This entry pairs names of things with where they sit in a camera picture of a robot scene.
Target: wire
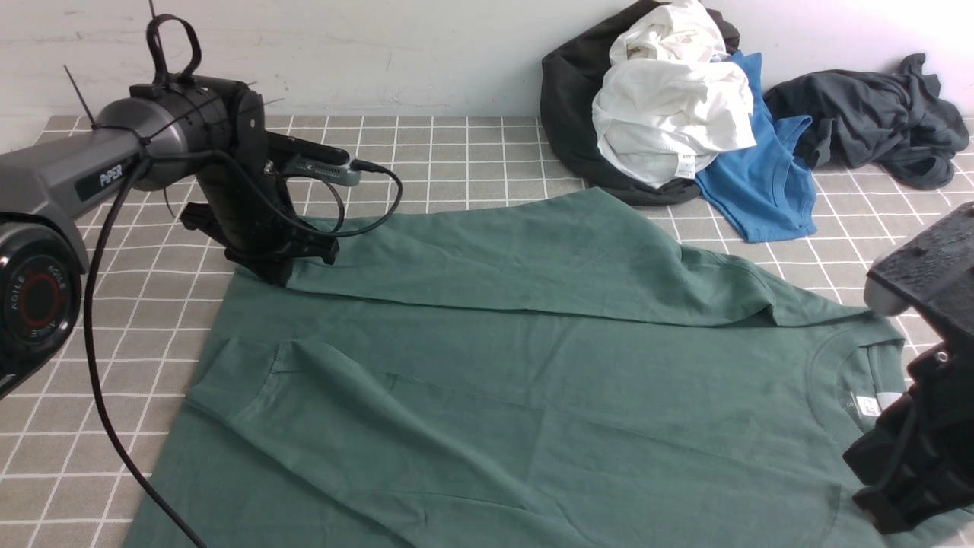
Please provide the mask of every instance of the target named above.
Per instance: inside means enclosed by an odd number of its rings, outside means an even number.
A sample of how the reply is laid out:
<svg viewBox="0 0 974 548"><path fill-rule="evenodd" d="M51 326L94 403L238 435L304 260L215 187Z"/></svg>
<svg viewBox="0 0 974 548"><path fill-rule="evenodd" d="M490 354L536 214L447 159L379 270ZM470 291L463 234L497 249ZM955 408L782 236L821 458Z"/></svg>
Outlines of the wire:
<svg viewBox="0 0 974 548"><path fill-rule="evenodd" d="M169 190L168 186L163 187L163 198L166 198L166 209L169 210L169 214L172 215L172 218L176 218L176 213L172 210L172 204L169 203L169 193L167 192L168 190Z"/></svg>
<svg viewBox="0 0 974 548"><path fill-rule="evenodd" d="M379 164L373 164L372 162L366 162L365 160L353 160L350 167L352 169L360 170L363 172L369 172L373 174L386 174L387 176L393 179L393 181L395 182L395 186L398 187L398 190L395 193L395 200L393 200L393 204L389 206L389 210L386 212L385 215L380 216L379 218L375 219L375 222L369 224L368 226L364 226L359 230L351 230L349 232L334 232L331 235L334 236L335 238L348 238L349 236L359 236L361 234L365 234L366 232L371 232L376 228L379 228L380 226L382 226L383 223L389 220L389 217L393 216L393 213L395 213L395 210L399 207L399 202L402 201L402 192L404 190L402 187L402 180L400 180L399 177L396 176L396 174L394 174L393 171L390 170L389 168L386 168L385 166L380 166Z"/></svg>
<svg viewBox="0 0 974 548"><path fill-rule="evenodd" d="M135 185L135 183L142 179L149 169L152 167L152 159L145 158L138 163L135 170L126 177L125 181L119 187L118 196L115 197L115 202L112 203L111 209L108 211L108 216L105 218L105 223L101 227L101 232L98 234L98 242L94 246L94 253L92 255L92 264L88 273L88 280L85 282L85 300L83 304L84 308L84 332L85 332L85 352L88 355L88 373L92 381L92 394L94 395L94 405L98 410L98 417L101 419L101 425L105 429L105 434L108 435L108 440L111 442L112 447L115 448L115 452L119 454L122 458L122 462L125 463L126 468L135 478L140 486L145 489L145 492L159 505L159 507L166 512L170 519L172 519L177 526L186 534L186 536L196 545L198 548L206 548L203 541L196 535L195 532L179 517L179 514L172 509L171 506L159 495L156 490L149 485L149 482L145 479L145 476L138 470L135 463L132 462L131 457L126 452L125 448L122 446L122 442L119 441L118 434L115 432L115 428L112 426L112 421L108 417L108 409L105 407L105 399L101 394L101 381L98 376L98 363L94 354L94 327L92 320L93 304L94 304L94 286L98 278L98 269L101 266L101 259L105 255L105 247L108 245L108 236L112 231L112 226L115 224L115 220L118 218L119 213L122 210L122 205L125 203L126 197L129 196L129 191Z"/></svg>
<svg viewBox="0 0 974 548"><path fill-rule="evenodd" d="M278 206L272 203L271 200L267 196L265 196L263 192L260 191L260 187L258 187L257 183L254 182L252 178L250 178L250 176L247 174L246 171L244 171L244 168L242 168L241 165L238 164L237 161L234 160L232 156L230 156L229 154L227 154L222 150L205 150L203 152L167 154L166 156L157 156L153 158L153 160L155 160L156 162L192 162L197 160L210 160L210 159L219 160L221 163L225 164L230 169L230 171L234 172L234 175L238 176L240 179L242 179L247 184L249 184L252 189L256 190L257 196L260 197L260 200L264 202L266 206L268 206L273 210L277 210ZM364 172L386 174L390 176L393 179L393 181L395 181L395 184L398 187L398 191L395 193L395 200L393 200L393 204L389 207L389 210L386 211L385 215L382 215L381 217L377 218L375 222L369 224L368 226L360 228L359 230L352 230L349 232L321 232L320 230L311 228L307 224L302 224L301 222L294 220L293 218L284 214L281 214L281 219L285 223L290 224L292 227L302 232L327 234L334 238L348 238L350 236L359 236L361 234L365 234L366 232L371 232L372 230L375 230L384 222L389 220L389 217L393 216L393 213L395 213L396 208L399 207L399 202L402 201L402 192L404 190L402 186L402 181L388 168L384 166L380 166L378 164L373 164L372 162L366 162L364 160L353 160L351 167L353 169L358 169Z"/></svg>
<svg viewBox="0 0 974 548"><path fill-rule="evenodd" d="M288 178L292 176L308 177L305 174L278 174L278 176L283 178ZM338 193L338 189L335 188L334 184L331 184L330 182L324 180L323 178L317 178L317 177L308 177L308 178L310 178L311 180L316 180L318 182L324 183L324 185L328 187L328 190L331 190L331 195L334 196L335 204L338 206L338 220L335 221L335 226L331 228L330 233L338 232L338 229L341 228L343 224L345 224L345 202L342 200L342 196Z"/></svg>

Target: black bracket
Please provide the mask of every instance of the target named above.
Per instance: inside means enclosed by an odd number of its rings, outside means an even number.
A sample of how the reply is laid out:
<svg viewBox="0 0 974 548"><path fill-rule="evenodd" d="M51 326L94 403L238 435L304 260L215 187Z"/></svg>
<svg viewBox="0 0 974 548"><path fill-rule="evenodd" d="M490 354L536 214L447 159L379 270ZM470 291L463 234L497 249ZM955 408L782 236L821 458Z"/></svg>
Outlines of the black bracket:
<svg viewBox="0 0 974 548"><path fill-rule="evenodd" d="M944 341L910 363L915 384L843 455L866 485L853 501L889 534L974 503L974 203L868 276L913 306Z"/></svg>
<svg viewBox="0 0 974 548"><path fill-rule="evenodd" d="M189 230L199 230L221 244L224 256L257 275L268 284L284 287L291 277L294 259L319 257L326 264L334 264L338 255L338 239L320 233L317 237L293 231L280 248L272 252L253 255L236 249L227 240L212 208L207 204L186 204L179 220Z"/></svg>

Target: pile of clothes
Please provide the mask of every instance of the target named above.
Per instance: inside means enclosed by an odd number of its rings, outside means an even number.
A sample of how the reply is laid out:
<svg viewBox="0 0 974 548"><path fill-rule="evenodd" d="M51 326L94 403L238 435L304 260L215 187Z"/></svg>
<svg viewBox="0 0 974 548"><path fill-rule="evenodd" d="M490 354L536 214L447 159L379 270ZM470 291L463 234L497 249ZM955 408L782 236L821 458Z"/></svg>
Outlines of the pile of clothes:
<svg viewBox="0 0 974 548"><path fill-rule="evenodd" d="M815 231L811 170L876 163L938 188L969 135L924 75L829 70L762 93L760 54L698 0L640 0L543 61L542 122L554 153L634 206L703 195L748 242Z"/></svg>

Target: clothing tag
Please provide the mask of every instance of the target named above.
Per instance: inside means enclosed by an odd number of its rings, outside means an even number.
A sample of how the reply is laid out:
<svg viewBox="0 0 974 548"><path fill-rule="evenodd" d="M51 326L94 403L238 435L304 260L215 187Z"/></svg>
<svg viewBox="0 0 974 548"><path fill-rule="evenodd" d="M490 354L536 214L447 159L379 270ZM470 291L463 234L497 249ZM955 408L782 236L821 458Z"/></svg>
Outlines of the clothing tag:
<svg viewBox="0 0 974 548"><path fill-rule="evenodd" d="M895 404L901 396L903 396L903 394L900 394L899 392L880 392L876 395L876 399L880 401L880 409L886 411L886 409Z"/></svg>
<svg viewBox="0 0 974 548"><path fill-rule="evenodd" d="M856 407L859 408L859 413L863 416L880 416L882 410L880 409L880 402L876 398L870 398L869 396L856 396L855 397Z"/></svg>
<svg viewBox="0 0 974 548"><path fill-rule="evenodd" d="M673 174L674 176L678 178L696 177L696 156L692 154L677 154L676 158L676 173Z"/></svg>

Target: white wall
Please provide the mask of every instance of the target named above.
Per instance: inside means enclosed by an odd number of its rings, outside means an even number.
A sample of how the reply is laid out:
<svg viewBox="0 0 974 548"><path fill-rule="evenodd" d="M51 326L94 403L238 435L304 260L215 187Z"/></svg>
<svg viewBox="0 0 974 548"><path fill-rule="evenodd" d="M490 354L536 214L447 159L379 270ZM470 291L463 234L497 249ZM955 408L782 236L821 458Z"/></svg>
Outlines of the white wall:
<svg viewBox="0 0 974 548"><path fill-rule="evenodd" d="M257 81L269 111L537 113L541 57L626 0L157 0L194 24L202 74ZM812 70L887 69L929 53L944 95L974 113L970 0L709 0L765 54L766 85ZM0 115L76 113L151 71L140 0L0 0ZM182 62L186 43L164 33Z"/></svg>

